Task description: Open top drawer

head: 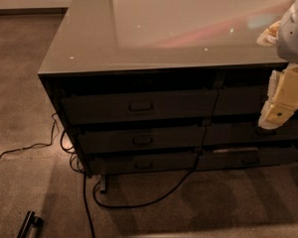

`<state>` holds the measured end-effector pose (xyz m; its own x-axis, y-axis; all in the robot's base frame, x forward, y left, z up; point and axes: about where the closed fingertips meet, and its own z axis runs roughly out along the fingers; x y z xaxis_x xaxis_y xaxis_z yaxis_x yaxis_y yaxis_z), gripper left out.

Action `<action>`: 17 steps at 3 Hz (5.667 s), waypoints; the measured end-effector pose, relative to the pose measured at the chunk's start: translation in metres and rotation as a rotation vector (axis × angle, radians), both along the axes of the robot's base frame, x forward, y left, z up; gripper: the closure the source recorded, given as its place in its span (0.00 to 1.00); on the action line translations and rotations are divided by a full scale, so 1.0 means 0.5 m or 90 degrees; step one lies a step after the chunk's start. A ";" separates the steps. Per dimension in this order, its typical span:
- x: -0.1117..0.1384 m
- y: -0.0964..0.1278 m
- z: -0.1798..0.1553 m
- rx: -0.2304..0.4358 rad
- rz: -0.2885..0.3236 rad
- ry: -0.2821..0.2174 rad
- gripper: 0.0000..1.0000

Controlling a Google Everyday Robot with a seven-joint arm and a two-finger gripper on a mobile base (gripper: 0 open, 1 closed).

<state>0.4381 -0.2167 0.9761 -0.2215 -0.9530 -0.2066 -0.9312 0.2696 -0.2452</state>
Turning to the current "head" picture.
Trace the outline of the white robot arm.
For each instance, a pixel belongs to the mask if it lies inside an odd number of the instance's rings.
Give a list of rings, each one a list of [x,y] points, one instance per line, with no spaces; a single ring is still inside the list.
[[[283,126],[298,110],[298,0],[290,6],[280,21],[268,27],[257,38],[265,47],[275,47],[277,55],[289,64],[270,77],[258,126],[273,130]]]

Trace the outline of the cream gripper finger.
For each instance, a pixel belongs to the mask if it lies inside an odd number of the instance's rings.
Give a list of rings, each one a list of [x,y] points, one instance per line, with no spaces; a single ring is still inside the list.
[[[289,64],[282,71],[271,73],[267,97],[258,126],[273,130],[283,126],[298,110],[298,64]]]
[[[257,38],[257,43],[264,47],[272,47],[277,43],[277,34],[280,27],[280,21],[277,21],[265,29]]]

